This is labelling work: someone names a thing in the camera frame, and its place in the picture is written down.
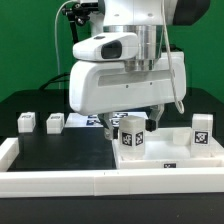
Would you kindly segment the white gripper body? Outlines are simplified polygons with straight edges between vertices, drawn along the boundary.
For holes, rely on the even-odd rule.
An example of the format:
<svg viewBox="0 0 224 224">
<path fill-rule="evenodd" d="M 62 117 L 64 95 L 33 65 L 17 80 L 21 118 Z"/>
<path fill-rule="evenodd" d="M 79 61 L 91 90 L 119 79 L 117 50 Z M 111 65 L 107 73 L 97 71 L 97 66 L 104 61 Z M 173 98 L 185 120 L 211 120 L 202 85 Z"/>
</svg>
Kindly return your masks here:
<svg viewBox="0 0 224 224">
<path fill-rule="evenodd" d="M 172 103 L 167 54 L 152 71 L 126 72 L 123 62 L 77 62 L 70 74 L 70 107 L 81 115 Z"/>
</svg>

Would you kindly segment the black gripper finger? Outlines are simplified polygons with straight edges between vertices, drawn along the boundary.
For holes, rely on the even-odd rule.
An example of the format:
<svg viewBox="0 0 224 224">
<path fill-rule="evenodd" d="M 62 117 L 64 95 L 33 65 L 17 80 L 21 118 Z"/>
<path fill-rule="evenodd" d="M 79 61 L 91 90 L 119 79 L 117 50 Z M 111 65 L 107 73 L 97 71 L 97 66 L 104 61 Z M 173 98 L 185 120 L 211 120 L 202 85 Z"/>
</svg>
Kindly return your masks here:
<svg viewBox="0 0 224 224">
<path fill-rule="evenodd" d="M 154 105 L 150 106 L 149 110 L 146 112 L 146 130 L 155 131 L 158 128 L 159 120 L 164 112 L 164 105 Z"/>
<path fill-rule="evenodd" d="M 112 116 L 112 112 L 102 113 L 98 115 L 98 119 L 104 127 L 104 137 L 107 140 L 114 140 L 118 138 L 118 129 L 114 128 L 111 123 Z"/>
</svg>

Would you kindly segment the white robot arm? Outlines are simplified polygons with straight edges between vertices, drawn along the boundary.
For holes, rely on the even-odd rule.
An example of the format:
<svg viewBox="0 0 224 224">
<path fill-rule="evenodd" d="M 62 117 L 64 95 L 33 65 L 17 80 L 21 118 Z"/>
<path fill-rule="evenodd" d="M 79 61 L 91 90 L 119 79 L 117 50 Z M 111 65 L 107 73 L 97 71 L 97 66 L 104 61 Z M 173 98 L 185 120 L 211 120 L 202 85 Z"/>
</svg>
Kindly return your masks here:
<svg viewBox="0 0 224 224">
<path fill-rule="evenodd" d="M 101 30 L 73 46 L 70 107 L 97 115 L 105 137 L 117 111 L 149 107 L 143 124 L 153 130 L 173 103 L 180 113 L 186 94 L 184 53 L 170 50 L 167 27 L 196 23 L 211 0 L 96 0 Z"/>
</svg>

